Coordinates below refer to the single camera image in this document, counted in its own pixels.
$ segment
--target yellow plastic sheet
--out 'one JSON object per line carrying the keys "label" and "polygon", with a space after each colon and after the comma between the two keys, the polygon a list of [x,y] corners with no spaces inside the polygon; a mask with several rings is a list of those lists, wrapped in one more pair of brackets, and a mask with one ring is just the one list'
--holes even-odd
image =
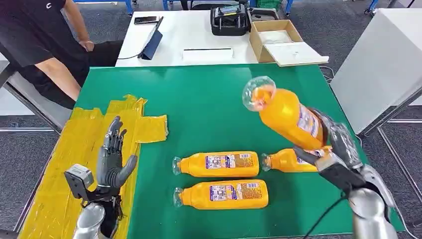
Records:
{"label": "yellow plastic sheet", "polygon": [[[72,238],[81,211],[81,199],[73,198],[63,172],[78,163],[91,169],[95,178],[98,149],[115,116],[121,117],[122,129],[127,129],[123,140],[123,165],[130,155],[139,155],[138,143],[166,139],[167,116],[143,117],[146,100],[131,95],[125,98],[124,101],[110,101],[105,116],[99,109],[73,110],[47,165],[19,239]],[[137,168],[120,191],[124,217],[119,222],[115,239],[127,236],[136,175]],[[92,191],[95,187],[94,183],[89,189]]]}

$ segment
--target plastic bottle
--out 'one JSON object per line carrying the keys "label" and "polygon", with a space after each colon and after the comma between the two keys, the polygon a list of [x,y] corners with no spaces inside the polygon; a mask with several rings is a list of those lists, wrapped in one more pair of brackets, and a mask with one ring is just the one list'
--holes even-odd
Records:
{"label": "plastic bottle", "polygon": [[267,185],[259,179],[203,182],[191,188],[176,188],[174,205],[201,210],[252,209],[268,204]]}
{"label": "plastic bottle", "polygon": [[173,173],[195,177],[253,177],[258,175],[258,155],[251,151],[196,153],[187,158],[174,157]]}
{"label": "plastic bottle", "polygon": [[242,100],[249,110],[259,111],[264,124],[295,145],[307,150],[324,146],[320,120],[299,102],[295,93],[277,89],[268,76],[250,80],[243,89]]}
{"label": "plastic bottle", "polygon": [[[306,150],[308,153],[318,157],[324,157],[325,154],[330,153],[331,146],[325,146],[322,149]],[[261,155],[262,170],[268,171],[270,169],[278,169],[285,173],[299,173],[299,172],[317,172],[317,168],[296,156],[292,148],[286,148],[278,151],[275,154]]]}

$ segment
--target white box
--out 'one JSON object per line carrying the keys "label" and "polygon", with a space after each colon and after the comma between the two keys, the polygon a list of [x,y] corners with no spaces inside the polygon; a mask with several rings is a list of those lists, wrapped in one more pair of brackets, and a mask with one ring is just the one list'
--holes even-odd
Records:
{"label": "white box", "polygon": [[331,88],[355,133],[422,86],[421,23],[422,9],[379,9],[341,65]]}

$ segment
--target robotic arm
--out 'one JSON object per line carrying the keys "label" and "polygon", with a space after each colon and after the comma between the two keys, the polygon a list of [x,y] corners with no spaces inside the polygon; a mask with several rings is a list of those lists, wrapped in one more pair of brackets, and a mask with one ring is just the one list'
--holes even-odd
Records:
{"label": "robotic arm", "polygon": [[98,185],[93,192],[88,190],[94,182],[88,168],[75,164],[64,173],[73,196],[82,198],[83,209],[76,223],[74,239],[112,238],[123,216],[120,188],[135,169],[138,158],[130,156],[122,167],[121,151],[126,134],[126,129],[119,133],[122,125],[117,116],[104,137],[97,160]]}
{"label": "robotic arm", "polygon": [[323,124],[332,153],[319,158],[295,146],[296,155],[315,165],[319,174],[345,193],[353,211],[356,239],[397,239],[390,222],[393,196],[378,172],[363,164],[345,125],[313,110]]}

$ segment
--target man's hand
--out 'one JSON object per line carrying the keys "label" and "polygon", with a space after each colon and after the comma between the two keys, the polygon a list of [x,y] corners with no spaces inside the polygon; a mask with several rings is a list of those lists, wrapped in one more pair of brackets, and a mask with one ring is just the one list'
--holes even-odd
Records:
{"label": "man's hand", "polygon": [[126,165],[122,167],[121,149],[123,147],[123,137],[126,133],[126,129],[124,129],[119,135],[122,125],[120,116],[116,116],[108,128],[104,138],[104,145],[98,153],[97,182],[100,187],[120,188],[138,162],[138,157],[132,155]]}
{"label": "man's hand", "polygon": [[85,48],[86,51],[92,51],[95,44],[92,41],[79,41],[79,44]]}

